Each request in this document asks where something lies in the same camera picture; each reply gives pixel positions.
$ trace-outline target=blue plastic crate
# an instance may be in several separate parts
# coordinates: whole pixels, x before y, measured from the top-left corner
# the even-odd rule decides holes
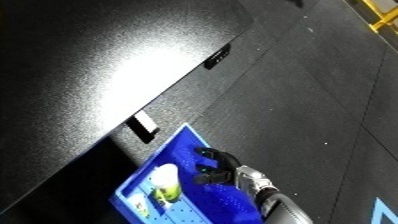
[[[262,224],[248,197],[235,187],[193,182],[198,174],[195,169],[197,163],[216,165],[215,161],[197,155],[194,152],[196,147],[209,145],[188,124],[183,125],[115,191],[111,203],[130,223]],[[153,198],[150,174],[156,167],[167,163],[178,167],[182,194],[177,202],[165,208]],[[133,199],[136,202],[137,198],[144,201],[143,207],[147,212],[142,212],[131,202]]]

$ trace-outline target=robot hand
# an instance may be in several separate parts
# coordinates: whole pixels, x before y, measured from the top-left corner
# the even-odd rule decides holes
[[[312,224],[290,198],[279,192],[265,174],[242,165],[236,157],[212,148],[196,148],[199,155],[217,161],[217,167],[197,164],[197,184],[229,184],[245,192],[267,224]]]

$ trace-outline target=plastic cup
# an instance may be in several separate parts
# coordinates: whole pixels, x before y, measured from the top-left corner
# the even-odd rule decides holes
[[[155,168],[151,175],[155,187],[155,197],[167,202],[178,201],[181,195],[181,185],[178,179],[178,167],[172,163]]]

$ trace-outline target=gray floor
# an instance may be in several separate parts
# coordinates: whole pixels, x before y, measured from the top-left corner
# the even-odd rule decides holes
[[[398,214],[398,54],[342,0],[241,3],[255,22],[230,56],[145,108],[157,138],[146,145],[120,126],[113,141],[141,164],[188,122],[265,172],[315,223],[370,223],[377,197]],[[83,220],[122,222],[112,209]]]

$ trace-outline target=black tabletop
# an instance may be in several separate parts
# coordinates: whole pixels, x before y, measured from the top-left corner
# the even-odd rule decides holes
[[[250,21],[230,0],[2,1],[0,213]]]

